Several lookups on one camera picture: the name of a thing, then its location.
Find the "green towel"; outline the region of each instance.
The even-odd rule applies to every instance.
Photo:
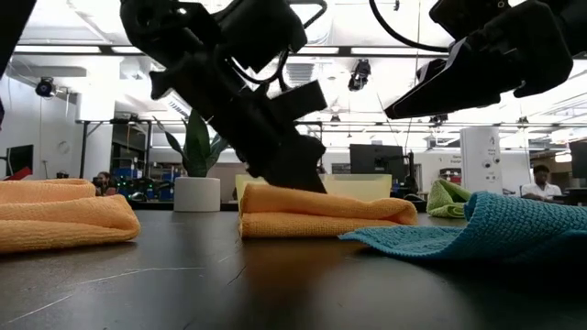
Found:
[[[439,179],[432,183],[426,212],[437,217],[464,218],[463,206],[470,198],[470,192],[454,183]]]

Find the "potted plant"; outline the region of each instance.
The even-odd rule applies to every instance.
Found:
[[[206,178],[208,171],[216,164],[220,153],[228,147],[225,139],[218,134],[210,142],[208,127],[202,117],[192,110],[185,124],[183,148],[177,139],[165,130],[157,118],[157,126],[163,132],[173,150],[182,155],[187,177],[175,179],[173,210],[177,212],[220,211],[220,180]]]

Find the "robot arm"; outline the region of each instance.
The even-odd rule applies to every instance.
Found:
[[[447,60],[418,71],[420,84],[385,109],[391,119],[446,114],[544,93],[569,77],[587,50],[587,2],[439,0],[431,18],[457,40]]]
[[[123,0],[120,16],[130,42],[166,67],[150,74],[153,99],[174,89],[248,163],[253,177],[325,193],[316,164],[326,149],[294,126],[295,119],[327,106],[319,84],[274,99],[266,95],[277,79],[288,88],[283,66],[289,52],[307,42],[305,27],[326,10],[318,3],[323,9],[305,24],[284,0],[235,0],[213,15],[198,3]],[[279,54],[270,79],[249,77],[259,85],[252,91],[244,70],[258,72]]]
[[[130,42],[167,68],[151,73],[153,99],[174,89],[249,164],[252,176],[324,193],[316,164],[325,148],[298,134],[294,120],[326,102],[317,82],[288,90],[282,69],[289,52],[307,42],[304,29],[326,3],[302,24],[285,1],[234,0],[210,15],[197,3],[122,0],[120,15]],[[430,16],[457,41],[447,60],[421,68],[421,83],[385,110],[392,119],[491,105],[512,89],[516,97],[543,93],[564,83],[572,55],[587,49],[584,0],[527,0],[516,7],[506,0],[439,0]],[[244,72],[260,71],[277,55],[270,79]],[[253,91],[244,80],[259,87]],[[284,93],[269,99],[275,80]]]

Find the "orange microfiber cloth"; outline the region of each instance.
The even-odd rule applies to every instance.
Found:
[[[138,235],[122,195],[84,180],[0,181],[0,253],[121,242]]]
[[[336,237],[366,226],[416,225],[410,202],[370,203],[347,197],[250,183],[240,206],[243,237]]]

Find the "white pot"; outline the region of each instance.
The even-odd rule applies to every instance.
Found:
[[[173,211],[220,211],[220,180],[216,178],[176,178],[173,190]]]

